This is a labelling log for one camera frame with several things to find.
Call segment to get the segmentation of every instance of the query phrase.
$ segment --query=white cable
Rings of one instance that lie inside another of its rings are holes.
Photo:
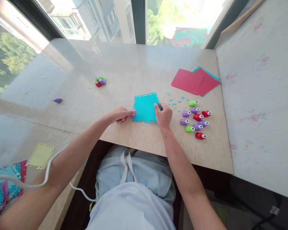
[[[46,168],[46,174],[45,174],[45,179],[44,179],[44,182],[42,184],[39,184],[39,185],[27,185],[25,183],[23,183],[22,181],[18,180],[16,177],[12,177],[12,176],[6,176],[6,175],[0,175],[0,180],[9,180],[9,181],[12,181],[15,185],[17,185],[18,187],[20,188],[24,188],[24,189],[30,189],[30,188],[40,188],[42,186],[44,186],[47,181],[48,181],[48,177],[49,177],[49,170],[50,170],[50,165],[51,165],[51,162],[53,161],[53,159],[59,154],[61,153],[67,146],[65,146],[63,149],[61,149],[61,151],[59,151],[57,154],[55,154],[48,162],[48,165],[47,165],[47,168]],[[73,188],[73,189],[76,189],[76,190],[79,190],[83,193],[83,195],[85,196],[85,198],[91,202],[95,202],[96,200],[92,200],[90,199],[86,194],[85,192],[81,189],[81,188],[76,188],[74,187],[74,185],[69,182],[70,186]]]
[[[70,184],[70,186],[71,186],[73,189],[81,191],[82,194],[84,195],[84,197],[85,197],[87,200],[89,200],[89,201],[91,201],[91,202],[96,202],[96,200],[92,200],[91,198],[89,198],[89,197],[85,194],[85,192],[83,191],[83,189],[74,187],[74,185],[73,185],[72,182],[69,182],[69,184]]]

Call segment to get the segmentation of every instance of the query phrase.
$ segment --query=building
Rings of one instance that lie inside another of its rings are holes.
[[[38,0],[68,39],[136,43],[130,0]]]

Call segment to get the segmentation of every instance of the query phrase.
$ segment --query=yellow paper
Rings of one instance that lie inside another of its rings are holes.
[[[35,166],[37,169],[46,168],[52,153],[54,151],[54,147],[47,144],[37,144],[34,152],[32,153],[30,159],[27,162],[28,166]]]

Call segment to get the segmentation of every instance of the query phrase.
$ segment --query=stack of paper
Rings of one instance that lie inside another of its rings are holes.
[[[25,182],[27,174],[26,164],[27,160],[0,167],[0,175],[12,176]],[[22,192],[23,189],[16,186],[13,182],[0,180],[0,211],[9,201],[20,196]]]
[[[220,84],[220,79],[197,67],[192,72],[179,69],[171,85],[189,93],[205,96]]]

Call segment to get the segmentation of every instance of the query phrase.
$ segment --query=red paper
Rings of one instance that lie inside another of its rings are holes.
[[[197,92],[204,75],[199,75],[196,72],[179,69],[171,85],[189,93],[198,94]]]
[[[203,75],[202,82],[198,88],[197,94],[200,96],[204,96],[206,93],[208,93],[210,90],[217,87],[221,82],[218,80],[215,80],[212,76],[210,76],[206,71],[204,71],[202,68],[199,68],[194,73],[198,72],[198,75]]]

